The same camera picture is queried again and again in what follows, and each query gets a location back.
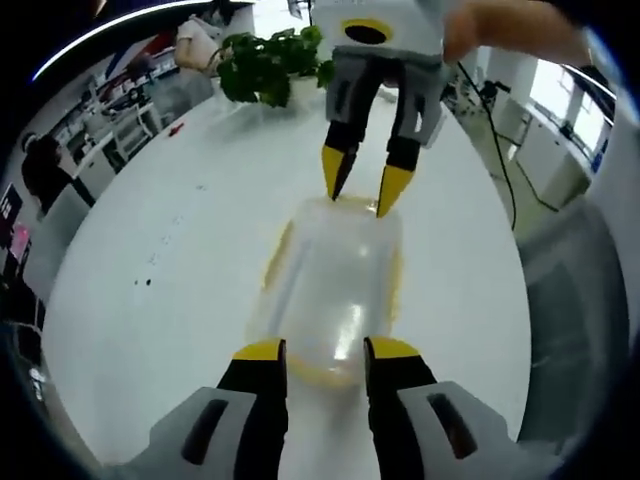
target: green leaves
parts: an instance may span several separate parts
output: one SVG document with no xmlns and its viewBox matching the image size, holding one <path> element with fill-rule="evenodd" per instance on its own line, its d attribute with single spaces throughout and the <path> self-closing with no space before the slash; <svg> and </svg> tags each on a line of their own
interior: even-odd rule
<svg viewBox="0 0 640 480">
<path fill-rule="evenodd" d="M 231 48 L 233 54 L 218 67 L 220 86 L 232 101 L 259 100 L 285 107 L 291 94 L 290 77 L 316 76 L 318 87 L 325 87 L 333 77 L 333 62 L 318 62 L 321 41 L 315 26 L 303 28 L 300 35 L 292 28 L 276 32 L 268 40 L 249 33 L 230 35 L 222 47 Z"/>
</svg>

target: clear plastic box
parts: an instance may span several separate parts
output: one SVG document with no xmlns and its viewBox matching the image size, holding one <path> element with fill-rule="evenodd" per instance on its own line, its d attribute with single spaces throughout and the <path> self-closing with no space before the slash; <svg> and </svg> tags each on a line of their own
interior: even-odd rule
<svg viewBox="0 0 640 480">
<path fill-rule="evenodd" d="M 248 342 L 287 340 L 287 367 L 330 386 L 364 380 L 363 339 L 388 335 L 401 276 L 400 217 L 373 200 L 304 202 L 264 277 Z"/>
</svg>

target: window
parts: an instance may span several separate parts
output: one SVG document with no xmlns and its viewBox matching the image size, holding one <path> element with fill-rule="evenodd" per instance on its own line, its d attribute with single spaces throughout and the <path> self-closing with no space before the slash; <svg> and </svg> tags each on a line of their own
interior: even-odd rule
<svg viewBox="0 0 640 480">
<path fill-rule="evenodd" d="M 299 32 L 309 26 L 309 11 L 305 4 L 300 4 L 302 20 L 289 13 L 289 6 L 284 0 L 260 0 L 252 8 L 257 37 L 269 38 L 276 32 L 292 27 Z"/>
<path fill-rule="evenodd" d="M 598 145 L 598 138 L 604 126 L 604 115 L 589 95 L 582 98 L 582 105 L 573 132 L 584 142 L 590 153 Z"/>
<path fill-rule="evenodd" d="M 573 87 L 573 78 L 560 65 L 538 60 L 531 99 L 556 117 L 556 120 L 564 120 Z"/>
</svg>

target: black cable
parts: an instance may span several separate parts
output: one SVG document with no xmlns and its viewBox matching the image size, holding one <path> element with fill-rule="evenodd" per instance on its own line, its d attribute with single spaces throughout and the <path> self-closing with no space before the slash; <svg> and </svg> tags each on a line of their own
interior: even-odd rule
<svg viewBox="0 0 640 480">
<path fill-rule="evenodd" d="M 476 92 L 476 95 L 478 95 L 478 98 L 480 99 L 480 103 L 482 103 L 482 108 L 484 108 L 484 111 L 487 113 L 487 118 L 489 119 L 489 124 L 491 125 L 491 133 L 493 135 L 493 141 L 496 144 L 498 157 L 500 157 L 500 166 L 502 167 L 504 180 L 507 183 L 507 187 L 509 188 L 509 195 L 511 196 L 511 206 L 513 207 L 513 218 L 511 219 L 511 230 L 515 230 L 516 228 L 516 196 L 513 193 L 513 186 L 511 185 L 511 180 L 509 179 L 509 175 L 507 175 L 507 166 L 504 163 L 504 158 L 502 157 L 502 150 L 500 150 L 500 144 L 498 143 L 498 132 L 496 132 L 496 126 L 493 124 L 493 119 L 491 118 L 491 111 L 489 110 L 489 106 L 484 101 L 484 98 L 482 98 L 482 95 L 480 94 L 480 90 L 478 90 L 478 87 L 476 86 L 476 84 L 473 83 L 471 76 L 467 73 L 465 68 L 462 66 L 462 63 L 458 62 L 458 67 L 460 68 L 460 71 L 464 74 L 464 76 L 467 78 L 467 81 L 471 84 L 471 87 Z"/>
</svg>

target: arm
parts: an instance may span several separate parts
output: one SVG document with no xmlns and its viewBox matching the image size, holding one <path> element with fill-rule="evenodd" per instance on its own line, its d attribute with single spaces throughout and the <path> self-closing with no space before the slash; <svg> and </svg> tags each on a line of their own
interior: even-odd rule
<svg viewBox="0 0 640 480">
<path fill-rule="evenodd" d="M 173 53 L 173 59 L 177 66 L 199 71 L 204 71 L 207 68 L 207 65 L 200 65 L 195 62 L 191 55 L 193 38 L 199 28 L 198 24 L 193 20 L 186 21 L 178 28 L 176 50 Z"/>
<path fill-rule="evenodd" d="M 198 17 L 193 17 L 193 20 L 198 25 L 200 25 L 205 32 L 207 32 L 207 35 L 209 35 L 214 40 L 217 40 L 222 36 L 221 28 L 214 27 L 213 25 L 210 25 L 209 23 L 205 22 L 204 20 Z"/>
<path fill-rule="evenodd" d="M 459 60 L 470 50 L 465 49 L 470 43 L 574 66 L 591 63 L 582 32 L 546 2 L 470 0 L 453 11 L 446 22 L 448 60 Z"/>
<path fill-rule="evenodd" d="M 176 50 L 173 53 L 173 60 L 181 68 L 192 68 L 198 70 L 198 66 L 191 60 L 189 50 L 191 49 L 191 39 L 181 38 L 176 43 Z"/>
</svg>

